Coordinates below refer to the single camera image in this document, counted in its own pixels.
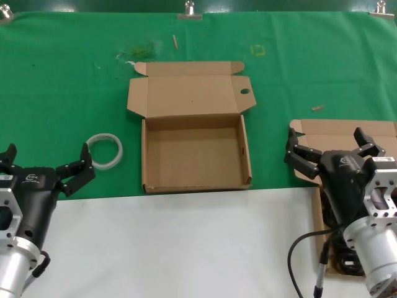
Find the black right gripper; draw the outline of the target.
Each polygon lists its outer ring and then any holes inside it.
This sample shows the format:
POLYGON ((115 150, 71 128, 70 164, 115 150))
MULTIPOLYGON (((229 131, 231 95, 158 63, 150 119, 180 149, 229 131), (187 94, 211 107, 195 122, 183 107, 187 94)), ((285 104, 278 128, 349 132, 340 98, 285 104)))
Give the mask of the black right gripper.
POLYGON ((321 151, 300 145, 293 128, 288 130, 284 162, 309 179, 319 174, 323 191, 328 198, 339 228, 346 228, 368 216, 364 204, 369 174, 363 169, 366 157, 383 157, 385 149, 357 127, 354 139, 358 148, 321 151))

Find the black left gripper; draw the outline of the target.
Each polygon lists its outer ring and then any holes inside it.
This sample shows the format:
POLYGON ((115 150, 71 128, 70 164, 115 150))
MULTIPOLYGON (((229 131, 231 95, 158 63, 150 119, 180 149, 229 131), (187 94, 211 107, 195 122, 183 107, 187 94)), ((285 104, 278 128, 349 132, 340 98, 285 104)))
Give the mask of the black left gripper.
POLYGON ((92 157, 88 144, 83 143, 78 161, 55 170, 13 166, 16 154, 13 143, 1 153, 1 169, 11 169, 1 174, 1 187, 12 190, 22 212, 16 236, 42 248, 60 191, 70 197, 95 178, 92 157))

